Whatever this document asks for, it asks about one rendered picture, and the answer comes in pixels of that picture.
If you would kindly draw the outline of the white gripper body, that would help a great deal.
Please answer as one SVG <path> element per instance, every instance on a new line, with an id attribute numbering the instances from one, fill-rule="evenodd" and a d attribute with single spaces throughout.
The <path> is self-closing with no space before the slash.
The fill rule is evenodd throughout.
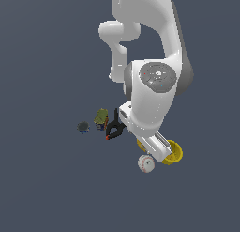
<path id="1" fill-rule="evenodd" d="M 162 162 L 173 152 L 170 143 L 158 131 L 151 137 L 137 136 L 137 139 L 143 144 L 147 153 L 151 154 L 158 162 Z"/>

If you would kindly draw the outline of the white baseball with red seams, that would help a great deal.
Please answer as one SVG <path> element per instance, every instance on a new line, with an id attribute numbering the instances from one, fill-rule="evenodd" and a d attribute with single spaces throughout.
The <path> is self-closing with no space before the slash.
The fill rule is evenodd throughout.
<path id="1" fill-rule="evenodd" d="M 150 155 L 142 155 L 138 160 L 138 166 L 144 173 L 150 173 L 155 168 L 155 162 Z"/>

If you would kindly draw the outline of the yellow bowl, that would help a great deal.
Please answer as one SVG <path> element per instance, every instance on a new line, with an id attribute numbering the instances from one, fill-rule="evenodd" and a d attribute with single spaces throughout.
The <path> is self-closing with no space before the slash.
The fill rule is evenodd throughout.
<path id="1" fill-rule="evenodd" d="M 167 140 L 170 143 L 172 154 L 168 155 L 163 161 L 163 164 L 171 165 L 176 162 L 179 162 L 183 158 L 183 150 L 182 148 L 173 140 Z M 147 155 L 151 155 L 147 149 L 144 147 L 144 145 L 137 139 L 137 145 L 139 148 L 145 152 Z"/>

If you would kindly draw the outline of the black clamp with orange tips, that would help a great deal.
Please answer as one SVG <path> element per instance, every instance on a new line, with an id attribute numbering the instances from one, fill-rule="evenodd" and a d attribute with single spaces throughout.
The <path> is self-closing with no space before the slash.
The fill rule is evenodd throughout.
<path id="1" fill-rule="evenodd" d="M 120 136 L 125 127 L 126 125 L 124 123 L 119 122 L 118 110 L 114 109 L 114 120 L 107 126 L 106 139 L 112 140 L 113 138 Z"/>

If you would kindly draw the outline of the olive green block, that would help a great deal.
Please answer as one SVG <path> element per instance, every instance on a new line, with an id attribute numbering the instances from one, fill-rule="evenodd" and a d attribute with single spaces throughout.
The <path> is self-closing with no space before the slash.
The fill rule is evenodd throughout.
<path id="1" fill-rule="evenodd" d="M 105 131 L 108 125 L 108 110 L 107 109 L 99 109 L 94 119 L 94 123 L 99 131 Z"/>

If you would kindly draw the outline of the small dark grey can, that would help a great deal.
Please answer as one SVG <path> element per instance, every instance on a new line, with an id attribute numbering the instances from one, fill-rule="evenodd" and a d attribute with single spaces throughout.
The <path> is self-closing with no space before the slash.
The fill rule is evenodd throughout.
<path id="1" fill-rule="evenodd" d="M 87 133 L 90 130 L 89 123 L 86 121 L 80 122 L 77 125 L 77 131 L 80 132 L 81 134 Z"/>

